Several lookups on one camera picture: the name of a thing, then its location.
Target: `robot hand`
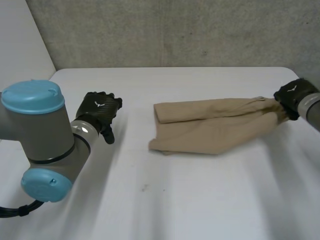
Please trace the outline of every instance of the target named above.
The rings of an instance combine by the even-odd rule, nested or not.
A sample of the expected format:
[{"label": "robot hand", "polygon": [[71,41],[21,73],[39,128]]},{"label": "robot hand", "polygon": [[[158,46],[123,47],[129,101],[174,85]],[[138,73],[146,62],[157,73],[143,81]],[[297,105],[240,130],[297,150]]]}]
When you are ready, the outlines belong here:
[{"label": "robot hand", "polygon": [[113,93],[88,92],[76,112],[76,120],[90,123],[98,133],[103,135],[107,144],[113,144],[115,136],[110,125],[120,108],[122,108],[122,99],[115,98]]},{"label": "robot hand", "polygon": [[320,131],[320,92],[309,81],[299,78],[282,86],[274,94],[290,120],[304,118]]}]

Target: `table surface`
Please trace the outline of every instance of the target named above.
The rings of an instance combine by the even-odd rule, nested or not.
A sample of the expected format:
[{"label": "table surface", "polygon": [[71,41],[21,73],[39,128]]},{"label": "table surface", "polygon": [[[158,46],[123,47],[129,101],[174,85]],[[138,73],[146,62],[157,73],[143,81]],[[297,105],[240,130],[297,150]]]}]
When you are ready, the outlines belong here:
[{"label": "table surface", "polygon": [[[148,150],[153,104],[272,97],[297,79],[283,67],[63,69],[70,120],[87,92],[123,98],[115,144],[94,146],[71,193],[25,217],[0,219],[1,240],[315,240],[320,236],[320,134],[303,119],[221,155]],[[29,204],[28,161],[1,141],[0,206]]]}]

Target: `beige towel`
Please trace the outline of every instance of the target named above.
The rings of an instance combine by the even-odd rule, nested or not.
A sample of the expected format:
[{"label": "beige towel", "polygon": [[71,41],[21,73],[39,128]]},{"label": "beige towel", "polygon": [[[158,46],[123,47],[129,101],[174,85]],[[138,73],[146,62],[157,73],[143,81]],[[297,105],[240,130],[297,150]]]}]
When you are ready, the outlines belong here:
[{"label": "beige towel", "polygon": [[220,154],[288,120],[274,99],[227,98],[154,105],[156,138],[149,149]]}]

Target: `folded fabric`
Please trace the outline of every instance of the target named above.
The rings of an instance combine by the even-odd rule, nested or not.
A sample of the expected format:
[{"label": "folded fabric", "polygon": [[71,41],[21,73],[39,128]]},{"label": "folded fabric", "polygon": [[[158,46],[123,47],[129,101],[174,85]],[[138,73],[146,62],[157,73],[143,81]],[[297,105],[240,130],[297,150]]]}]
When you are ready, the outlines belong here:
[{"label": "folded fabric", "polygon": [[149,149],[220,154],[288,120],[271,98],[226,98],[154,105],[156,138]]}]

